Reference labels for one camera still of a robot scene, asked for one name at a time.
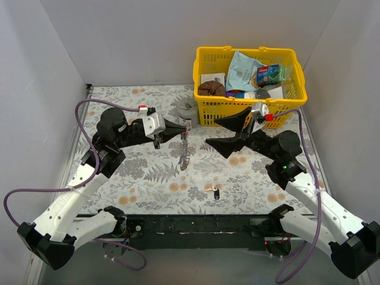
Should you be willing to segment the metal disc with keyrings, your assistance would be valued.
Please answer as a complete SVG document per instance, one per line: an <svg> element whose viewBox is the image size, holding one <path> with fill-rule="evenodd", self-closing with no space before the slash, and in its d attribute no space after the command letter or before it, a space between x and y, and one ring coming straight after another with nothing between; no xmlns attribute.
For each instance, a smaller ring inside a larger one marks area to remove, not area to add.
<svg viewBox="0 0 380 285"><path fill-rule="evenodd" d="M187 169L191 156L188 150L188 133L189 125L186 125L185 132L181 133L181 155L178 163L181 171L185 171Z"/></svg>

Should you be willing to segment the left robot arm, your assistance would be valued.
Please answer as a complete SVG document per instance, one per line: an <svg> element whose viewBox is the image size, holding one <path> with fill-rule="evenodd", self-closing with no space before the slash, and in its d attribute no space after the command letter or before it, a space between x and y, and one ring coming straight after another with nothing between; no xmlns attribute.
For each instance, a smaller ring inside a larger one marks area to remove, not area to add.
<svg viewBox="0 0 380 285"><path fill-rule="evenodd" d="M26 247L53 270L62 268L76 249L103 235L121 238L126 215L108 206L90 218L74 223L77 214L125 160L125 147L153 143L155 148L185 132L185 127L165 119L153 108L140 106L141 118L128 123L122 109L111 107L100 116L93 148L60 194L32 223L21 223L17 233Z"/></svg>

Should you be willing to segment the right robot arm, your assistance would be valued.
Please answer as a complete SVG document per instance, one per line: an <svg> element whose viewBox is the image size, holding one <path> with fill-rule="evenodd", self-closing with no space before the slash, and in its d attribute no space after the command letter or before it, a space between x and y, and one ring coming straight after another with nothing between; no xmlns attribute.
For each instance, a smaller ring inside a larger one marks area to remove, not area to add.
<svg viewBox="0 0 380 285"><path fill-rule="evenodd" d="M320 188L314 166L306 168L297 160L298 155L307 153L302 131L286 130L270 137L262 130L278 117L266 105L255 103L237 114L215 119L215 124L234 132L233 137L208 138L205 142L224 158L247 147L271 159L265 167L271 181L298 199L316 220L283 204L255 229L276 236L295 235L311 244L305 261L318 248L342 274L356 279L379 260L379 224L365 222Z"/></svg>

